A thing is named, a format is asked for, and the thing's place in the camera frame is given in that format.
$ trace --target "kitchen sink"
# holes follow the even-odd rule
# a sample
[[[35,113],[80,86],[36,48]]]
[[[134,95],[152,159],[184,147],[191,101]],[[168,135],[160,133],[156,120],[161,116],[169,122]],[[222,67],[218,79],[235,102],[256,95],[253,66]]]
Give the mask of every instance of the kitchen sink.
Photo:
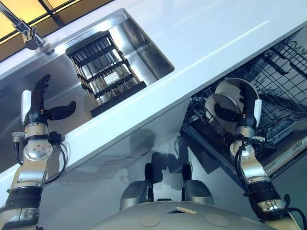
[[[134,73],[147,86],[174,70],[174,66],[133,18],[124,9],[119,9],[52,44],[48,54],[39,53],[34,59],[17,64],[9,73],[1,73],[0,172],[16,163],[13,156],[12,132],[23,130],[20,119],[22,92],[32,89],[42,76],[51,75],[49,88],[44,96],[45,108],[66,105],[71,100],[77,103],[76,111],[69,119],[50,121],[49,131],[67,134],[92,119],[90,110],[93,106],[90,98],[81,87],[75,67],[65,54],[65,50],[99,31],[108,31],[111,34]]]

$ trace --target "dishwasher rack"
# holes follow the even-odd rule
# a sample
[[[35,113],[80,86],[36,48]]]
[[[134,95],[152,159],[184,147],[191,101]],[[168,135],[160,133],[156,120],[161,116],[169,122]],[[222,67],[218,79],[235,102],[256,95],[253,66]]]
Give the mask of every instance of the dishwasher rack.
[[[299,53],[300,49],[295,41],[287,38],[233,70],[192,97],[185,120],[190,122],[199,118],[214,124],[213,128],[221,130],[222,136],[229,135],[204,105],[221,81],[241,78],[250,82],[262,99],[257,135],[266,137],[270,143],[277,143],[292,132],[293,124],[307,116],[307,57]]]
[[[255,153],[272,178],[307,152],[307,51],[293,35],[191,97],[181,131],[218,159],[230,176],[236,174],[229,152],[234,134],[205,107],[225,79],[248,81],[262,99],[256,135],[266,142],[265,149],[255,148]]]
[[[133,72],[128,60],[109,32],[98,32],[66,50],[77,71],[81,86],[88,92],[99,115],[146,87]]]

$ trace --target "chrome faucet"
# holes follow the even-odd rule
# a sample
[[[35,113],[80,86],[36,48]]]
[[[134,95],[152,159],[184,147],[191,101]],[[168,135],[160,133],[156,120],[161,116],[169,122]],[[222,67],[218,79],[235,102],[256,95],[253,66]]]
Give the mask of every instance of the chrome faucet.
[[[0,12],[2,12],[3,15],[12,22],[15,29],[22,34],[26,48],[35,50],[45,43],[44,39],[36,33],[36,26],[30,27],[24,20],[17,18],[1,1]]]

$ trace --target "white countertop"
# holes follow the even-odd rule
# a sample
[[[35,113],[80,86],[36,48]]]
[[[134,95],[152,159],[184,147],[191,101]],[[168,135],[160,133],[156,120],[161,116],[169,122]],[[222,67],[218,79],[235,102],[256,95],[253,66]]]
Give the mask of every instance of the white countertop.
[[[175,70],[68,133],[65,144],[73,153],[69,165],[103,151],[307,20],[306,0],[115,0],[49,35],[47,41],[63,39],[120,8],[148,34]],[[0,70],[15,71],[16,63],[35,57],[34,51],[24,49],[0,63]],[[119,122],[124,116],[129,119]],[[101,135],[102,130],[108,135]],[[0,176],[0,205],[16,169],[17,165]]]

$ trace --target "robotic hand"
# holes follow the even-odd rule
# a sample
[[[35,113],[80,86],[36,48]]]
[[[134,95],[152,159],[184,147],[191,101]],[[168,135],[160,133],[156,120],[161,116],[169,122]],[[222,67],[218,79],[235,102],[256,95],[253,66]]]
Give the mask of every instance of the robotic hand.
[[[270,177],[255,156],[253,145],[262,145],[265,140],[255,136],[261,115],[261,100],[256,90],[242,79],[227,79],[224,82],[239,88],[241,98],[238,104],[243,105],[242,112],[237,117],[236,133],[230,151],[235,159],[237,175],[245,190],[244,196],[248,196],[253,211],[266,224],[276,227],[278,222],[275,220],[283,219],[284,229],[298,229],[295,220],[289,214],[297,211],[301,214],[306,229],[304,214],[298,208],[289,207],[288,194],[284,199],[280,198]]]
[[[46,183],[47,161],[53,151],[47,121],[69,117],[76,109],[74,101],[67,106],[44,109],[43,94],[49,80],[50,75],[43,76],[32,91],[25,90],[22,94],[24,133],[13,133],[14,153],[21,166],[15,173],[6,204],[0,209],[0,230],[19,227],[42,229],[37,228],[36,224],[41,194]],[[19,159],[20,137],[24,138],[23,162]]]

